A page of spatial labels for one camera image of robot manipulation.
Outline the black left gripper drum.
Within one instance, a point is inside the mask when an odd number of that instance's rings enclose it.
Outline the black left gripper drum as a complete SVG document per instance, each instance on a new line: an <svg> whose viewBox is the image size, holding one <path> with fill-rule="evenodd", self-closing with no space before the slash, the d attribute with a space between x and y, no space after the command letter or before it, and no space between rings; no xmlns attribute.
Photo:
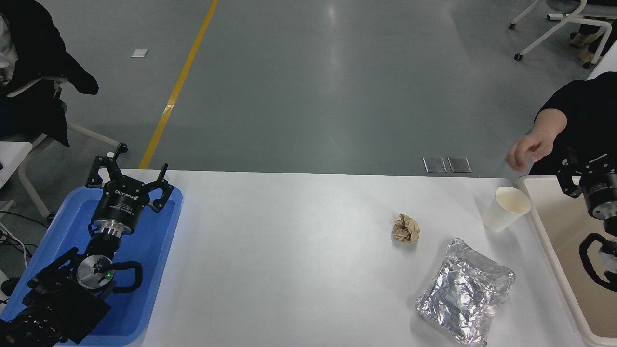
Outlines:
<svg viewBox="0 0 617 347"><path fill-rule="evenodd" d="M144 186L143 182L134 179L107 182L91 222L100 227L104 220L114 220L125 227L136 227L150 201Z"/></svg>

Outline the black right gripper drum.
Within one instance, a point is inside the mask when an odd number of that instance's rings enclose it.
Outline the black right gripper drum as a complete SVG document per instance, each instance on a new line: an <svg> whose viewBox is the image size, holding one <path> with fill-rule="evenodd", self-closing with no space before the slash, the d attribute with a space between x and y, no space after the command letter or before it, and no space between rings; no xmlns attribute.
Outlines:
<svg viewBox="0 0 617 347"><path fill-rule="evenodd" d="M582 176L582 191L587 209L615 209L617 175L614 168L593 169L586 166Z"/></svg>

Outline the person's hand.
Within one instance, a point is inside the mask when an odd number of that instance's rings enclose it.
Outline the person's hand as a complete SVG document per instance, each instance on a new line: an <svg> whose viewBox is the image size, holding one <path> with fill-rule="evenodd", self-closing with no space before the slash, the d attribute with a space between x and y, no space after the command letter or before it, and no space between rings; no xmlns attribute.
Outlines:
<svg viewBox="0 0 617 347"><path fill-rule="evenodd" d="M531 132L518 138L507 152L506 163L514 171L525 171L529 161L535 164L553 151L555 138L545 131Z"/></svg>

